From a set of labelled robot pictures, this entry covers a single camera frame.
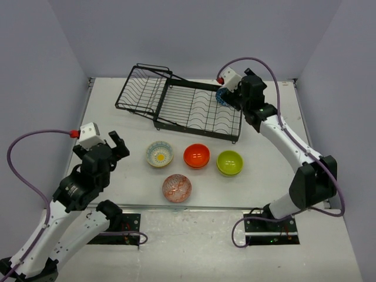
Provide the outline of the blue patterned bowl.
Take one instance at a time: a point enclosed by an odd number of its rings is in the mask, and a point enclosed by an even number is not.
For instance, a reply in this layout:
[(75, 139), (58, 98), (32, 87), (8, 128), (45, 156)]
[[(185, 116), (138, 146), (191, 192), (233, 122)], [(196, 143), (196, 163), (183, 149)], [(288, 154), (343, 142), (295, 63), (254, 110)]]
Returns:
[(227, 88), (220, 88), (216, 92), (216, 100), (222, 106), (231, 107), (231, 104), (229, 104), (224, 98), (228, 98), (232, 94), (233, 93)]

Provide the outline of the yellow checkered white bowl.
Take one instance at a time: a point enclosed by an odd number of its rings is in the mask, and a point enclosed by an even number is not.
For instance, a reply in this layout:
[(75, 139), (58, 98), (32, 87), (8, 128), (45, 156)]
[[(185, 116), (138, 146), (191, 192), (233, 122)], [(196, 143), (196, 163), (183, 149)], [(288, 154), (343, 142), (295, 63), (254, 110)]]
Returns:
[(170, 143), (156, 141), (146, 149), (146, 160), (149, 163), (169, 163), (174, 158), (174, 151)]

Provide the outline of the red patterned bowl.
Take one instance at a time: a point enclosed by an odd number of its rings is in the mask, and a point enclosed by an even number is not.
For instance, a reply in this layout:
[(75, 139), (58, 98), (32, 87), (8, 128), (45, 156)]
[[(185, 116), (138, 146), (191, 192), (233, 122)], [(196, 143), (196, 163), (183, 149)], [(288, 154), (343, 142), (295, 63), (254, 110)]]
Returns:
[(167, 177), (162, 184), (164, 197), (172, 203), (186, 201), (192, 192), (190, 180), (182, 174), (173, 174)]

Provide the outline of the lime green bowl front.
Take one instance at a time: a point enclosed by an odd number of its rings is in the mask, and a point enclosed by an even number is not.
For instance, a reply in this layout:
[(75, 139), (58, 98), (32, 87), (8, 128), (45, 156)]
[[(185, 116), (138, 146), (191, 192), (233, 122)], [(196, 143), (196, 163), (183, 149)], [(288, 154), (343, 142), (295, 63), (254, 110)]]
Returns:
[(231, 169), (243, 169), (243, 158), (233, 150), (226, 150), (221, 152), (216, 160), (216, 165), (219, 167), (227, 167)]

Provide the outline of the lime green bowl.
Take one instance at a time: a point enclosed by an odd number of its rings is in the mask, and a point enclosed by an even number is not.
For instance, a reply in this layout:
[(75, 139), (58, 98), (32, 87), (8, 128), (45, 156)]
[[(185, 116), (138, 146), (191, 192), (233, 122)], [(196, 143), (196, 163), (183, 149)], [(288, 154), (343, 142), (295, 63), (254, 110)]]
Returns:
[(237, 168), (231, 169), (231, 168), (227, 168), (227, 167), (219, 167), (219, 166), (217, 166), (217, 170), (224, 177), (234, 177), (234, 176), (238, 175), (241, 172), (242, 168), (240, 168), (240, 169), (237, 169)]
[(216, 160), (216, 165), (219, 167), (227, 167), (231, 169), (243, 169), (243, 158), (233, 150), (226, 150), (221, 152)]

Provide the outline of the orange bowl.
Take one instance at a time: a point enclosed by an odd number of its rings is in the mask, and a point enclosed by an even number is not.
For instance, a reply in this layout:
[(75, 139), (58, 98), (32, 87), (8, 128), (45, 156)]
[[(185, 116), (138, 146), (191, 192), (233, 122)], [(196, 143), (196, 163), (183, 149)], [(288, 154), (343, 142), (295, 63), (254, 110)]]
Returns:
[(186, 164), (190, 169), (200, 170), (200, 169), (203, 169), (204, 167), (206, 167), (208, 163), (203, 162), (203, 163), (186, 163)]
[(204, 144), (192, 144), (185, 149), (183, 160), (185, 163), (208, 163), (210, 160), (210, 150)]

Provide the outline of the orange bowl front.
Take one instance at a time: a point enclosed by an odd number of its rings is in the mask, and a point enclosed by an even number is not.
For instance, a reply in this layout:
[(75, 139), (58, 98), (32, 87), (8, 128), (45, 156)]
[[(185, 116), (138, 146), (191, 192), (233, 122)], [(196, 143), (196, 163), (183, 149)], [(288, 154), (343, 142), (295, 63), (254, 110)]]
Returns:
[(190, 169), (200, 170), (200, 169), (203, 169), (204, 167), (206, 167), (208, 163), (203, 162), (203, 163), (186, 163), (186, 164)]

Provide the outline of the white floral bowl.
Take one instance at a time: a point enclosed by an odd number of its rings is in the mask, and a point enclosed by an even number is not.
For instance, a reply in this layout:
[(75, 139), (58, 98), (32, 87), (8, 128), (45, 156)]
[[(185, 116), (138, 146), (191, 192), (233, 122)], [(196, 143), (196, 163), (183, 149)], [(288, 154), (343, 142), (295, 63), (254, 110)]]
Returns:
[(162, 163), (162, 164), (156, 164), (156, 163), (149, 163), (149, 165), (154, 169), (164, 169), (166, 167), (169, 167), (172, 164), (172, 162), (169, 163)]

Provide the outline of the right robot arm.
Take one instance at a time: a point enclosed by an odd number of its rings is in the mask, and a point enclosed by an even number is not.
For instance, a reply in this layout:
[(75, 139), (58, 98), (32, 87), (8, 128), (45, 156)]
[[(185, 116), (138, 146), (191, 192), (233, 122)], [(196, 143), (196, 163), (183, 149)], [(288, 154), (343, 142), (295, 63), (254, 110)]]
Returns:
[(226, 68), (219, 81), (225, 90), (221, 98), (243, 113), (246, 122), (278, 149), (294, 172), (288, 192), (263, 209), (262, 224), (267, 230), (277, 230), (284, 218), (337, 194), (336, 160), (322, 156), (291, 130), (279, 107), (265, 101), (267, 85), (260, 77), (250, 69), (240, 76)]

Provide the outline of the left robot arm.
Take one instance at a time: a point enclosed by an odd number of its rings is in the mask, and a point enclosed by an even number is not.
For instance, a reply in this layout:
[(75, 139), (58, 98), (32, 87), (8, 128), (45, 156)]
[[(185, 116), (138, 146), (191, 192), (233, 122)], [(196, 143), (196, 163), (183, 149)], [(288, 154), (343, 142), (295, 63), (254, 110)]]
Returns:
[(46, 213), (23, 247), (12, 257), (1, 259), (2, 280), (55, 281), (58, 270), (78, 250), (94, 237), (114, 236), (122, 224), (122, 210), (110, 200), (100, 202), (92, 218), (70, 240), (61, 237), (66, 229), (82, 214), (89, 203), (110, 184), (110, 174), (118, 161), (130, 155), (117, 132), (109, 132), (115, 146), (110, 147), (98, 132), (73, 130), (77, 138), (73, 152), (81, 163), (61, 180), (51, 201), (46, 200)]

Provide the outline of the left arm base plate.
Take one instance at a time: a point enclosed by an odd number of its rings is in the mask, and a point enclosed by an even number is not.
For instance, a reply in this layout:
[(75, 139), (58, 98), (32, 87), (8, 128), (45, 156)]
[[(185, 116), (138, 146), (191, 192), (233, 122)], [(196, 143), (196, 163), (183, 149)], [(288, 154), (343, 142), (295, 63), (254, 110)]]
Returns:
[[(140, 213), (123, 213), (121, 218), (115, 223), (111, 223), (106, 232), (120, 231), (139, 231), (140, 229)], [(103, 236), (98, 235), (93, 238), (89, 245), (119, 245), (119, 246), (139, 246), (139, 234), (125, 234), (119, 236)]]

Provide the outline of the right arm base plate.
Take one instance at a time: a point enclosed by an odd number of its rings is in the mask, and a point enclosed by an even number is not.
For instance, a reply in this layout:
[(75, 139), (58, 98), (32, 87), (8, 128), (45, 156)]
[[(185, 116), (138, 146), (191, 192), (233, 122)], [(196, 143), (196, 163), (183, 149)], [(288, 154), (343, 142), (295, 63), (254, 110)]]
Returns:
[(300, 239), (296, 221), (287, 219), (280, 222), (250, 220), (248, 217), (261, 217), (262, 211), (252, 209), (244, 214), (244, 230), (246, 233), (246, 246), (277, 246), (299, 245)]

